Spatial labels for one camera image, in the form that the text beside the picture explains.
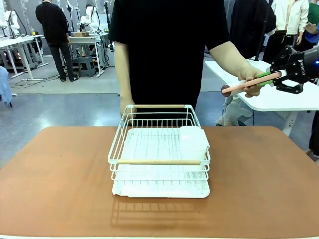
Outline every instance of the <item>wooden table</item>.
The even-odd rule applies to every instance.
[[[319,167],[294,143],[273,127],[204,129],[212,158],[205,199],[113,196],[115,127],[44,129],[0,170],[0,235],[319,236]]]

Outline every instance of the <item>black t-shirt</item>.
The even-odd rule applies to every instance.
[[[205,46],[230,39],[224,0],[115,0],[109,39],[128,45],[135,104],[195,107]]]
[[[67,42],[68,23],[59,6],[45,1],[36,7],[35,15],[42,24],[44,37],[48,43]]]
[[[264,34],[268,3],[265,0],[236,0],[231,18],[230,37],[240,54],[246,59],[256,55],[260,37]],[[269,12],[266,33],[276,28],[276,16]]]

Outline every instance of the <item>dish rack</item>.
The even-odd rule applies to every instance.
[[[112,193],[128,197],[207,197],[209,146],[203,158],[189,159],[180,147],[183,126],[201,129],[190,105],[128,105],[108,155]]]

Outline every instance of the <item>wooden stick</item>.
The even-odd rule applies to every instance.
[[[117,164],[132,165],[200,165],[200,160],[124,160],[119,159]]]
[[[134,108],[185,108],[185,105],[134,105]]]

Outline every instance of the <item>workbench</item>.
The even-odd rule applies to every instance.
[[[204,127],[210,195],[112,194],[116,127],[49,127],[0,170],[0,238],[319,236],[319,167],[280,130]]]
[[[40,58],[41,58],[41,63],[40,65],[38,65],[37,67],[42,67],[42,66],[46,66],[48,65],[49,63],[45,63],[44,62],[44,59],[43,59],[43,55],[42,55],[42,51],[41,51],[41,48],[39,46],[39,42],[38,42],[38,38],[41,38],[43,37],[44,35],[31,35],[31,36],[24,36],[23,38],[29,38],[29,39],[34,39],[35,43],[36,43],[36,47],[38,48],[38,51],[39,51],[39,55],[40,55]]]
[[[252,61],[249,63],[263,72],[267,71],[270,64],[264,61]],[[224,71],[216,61],[205,61],[207,67],[225,84],[238,84],[238,78]],[[285,84],[294,86],[297,83],[285,81]],[[248,98],[245,92],[239,93],[239,98],[251,109],[264,112],[276,112],[285,119],[286,123],[283,132],[289,136],[294,127],[296,118],[300,111],[319,110],[319,86],[307,82],[304,84],[304,91],[298,95],[276,90],[276,87],[266,85],[261,89],[258,97]]]
[[[104,73],[104,70],[101,69],[101,66],[104,64],[103,62],[106,62],[106,59],[104,56],[103,46],[101,43],[107,42],[107,36],[108,36],[108,33],[101,33],[99,35],[89,35],[87,37],[70,36],[70,45],[73,45],[73,44],[94,45],[95,50],[97,52],[96,57],[97,57],[97,63],[98,63],[98,68],[99,68],[99,74],[96,76],[97,78],[100,77]]]
[[[15,73],[15,77],[23,74],[24,72],[18,74],[16,71],[16,66],[14,65],[14,60],[13,60],[13,57],[11,54],[11,50],[13,50],[13,49],[18,50],[20,57],[21,57],[21,60],[22,60],[23,69],[26,72],[28,72],[30,79],[33,79],[30,65],[29,65],[28,59],[27,59],[25,51],[24,51],[25,44],[30,43],[32,41],[33,41],[32,38],[30,39],[30,38],[21,38],[21,37],[16,38],[16,39],[6,39],[6,40],[2,40],[2,41],[0,40],[0,52],[7,52],[8,53],[9,59],[12,63],[12,67],[13,67],[13,70]]]

